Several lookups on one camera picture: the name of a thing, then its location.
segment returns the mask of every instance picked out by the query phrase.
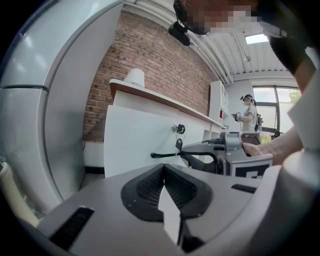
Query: white refrigerator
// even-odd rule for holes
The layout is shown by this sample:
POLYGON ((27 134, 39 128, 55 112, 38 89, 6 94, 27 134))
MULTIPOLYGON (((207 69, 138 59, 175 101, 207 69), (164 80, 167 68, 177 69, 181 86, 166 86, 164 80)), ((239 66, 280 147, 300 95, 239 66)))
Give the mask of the white refrigerator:
POLYGON ((54 1, 38 10, 6 57, 0 81, 0 156, 36 210, 79 191, 89 90, 114 41, 121 0, 54 1))

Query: person's arm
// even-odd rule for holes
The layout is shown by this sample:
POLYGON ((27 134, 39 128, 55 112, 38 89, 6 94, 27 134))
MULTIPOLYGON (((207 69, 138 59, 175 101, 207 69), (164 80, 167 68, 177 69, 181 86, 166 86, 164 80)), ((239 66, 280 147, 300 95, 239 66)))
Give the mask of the person's arm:
POLYGON ((301 39, 269 36, 270 46, 279 61, 294 76, 299 90, 304 92, 316 67, 306 53, 307 46, 301 39))
POLYGON ((243 123, 249 123, 252 120, 252 118, 254 118, 254 115, 252 113, 249 113, 248 116, 241 116, 239 118, 239 121, 243 123))
POLYGON ((243 146, 245 152, 253 157, 272 154, 274 166, 281 165, 288 156, 303 149, 301 139, 294 127, 266 144, 257 146, 243 143, 243 146))
POLYGON ((256 112, 256 107, 253 106, 253 105, 250 105, 249 106, 249 109, 248 109, 248 116, 241 116, 240 117, 240 121, 243 122, 243 123, 249 123, 252 121, 252 119, 254 118, 254 113, 256 112))

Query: white wall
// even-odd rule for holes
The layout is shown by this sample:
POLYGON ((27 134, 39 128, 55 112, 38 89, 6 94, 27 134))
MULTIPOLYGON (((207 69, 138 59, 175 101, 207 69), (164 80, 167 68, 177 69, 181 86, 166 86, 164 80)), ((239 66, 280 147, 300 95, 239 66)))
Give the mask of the white wall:
POLYGON ((105 167, 104 143, 86 141, 83 149, 84 165, 89 167, 105 167))
POLYGON ((250 80, 235 81, 230 85, 224 86, 229 95, 229 116, 223 119, 223 125, 229 126, 230 132, 240 132, 240 123, 236 122, 231 114, 246 111, 247 107, 244 102, 240 100, 242 96, 250 94, 254 97, 254 90, 250 80))

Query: brick wall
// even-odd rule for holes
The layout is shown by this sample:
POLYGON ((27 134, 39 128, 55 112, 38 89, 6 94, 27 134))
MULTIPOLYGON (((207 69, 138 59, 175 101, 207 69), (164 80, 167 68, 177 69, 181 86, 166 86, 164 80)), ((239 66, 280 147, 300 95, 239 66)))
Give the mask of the brick wall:
POLYGON ((206 64, 162 26, 122 12, 114 43, 90 89, 83 127, 85 141, 103 142, 107 108, 113 103, 109 80, 123 80, 133 68, 144 71, 146 88, 208 115, 209 85, 217 79, 206 64))

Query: wooden countertop edge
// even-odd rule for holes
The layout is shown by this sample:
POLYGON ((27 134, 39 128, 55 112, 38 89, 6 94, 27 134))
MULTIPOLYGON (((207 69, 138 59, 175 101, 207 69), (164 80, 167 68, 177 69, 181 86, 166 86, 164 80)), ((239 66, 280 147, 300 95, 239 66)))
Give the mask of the wooden countertop edge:
POLYGON ((201 119, 205 122, 208 122, 208 123, 213 124, 215 126, 218 126, 220 128, 224 128, 223 125, 212 120, 208 116, 192 109, 191 107, 188 107, 188 106, 186 106, 186 105, 184 105, 174 99, 163 96, 160 93, 154 92, 152 90, 145 89, 143 87, 140 87, 140 86, 137 86, 137 85, 125 82, 125 81, 117 80, 117 79, 111 79, 109 85, 110 85, 110 91, 111 91, 111 95, 112 95, 113 99, 115 99, 116 91, 121 91, 124 93, 140 96, 140 97, 167 105, 167 106, 175 108, 183 113, 186 113, 190 116, 201 119))

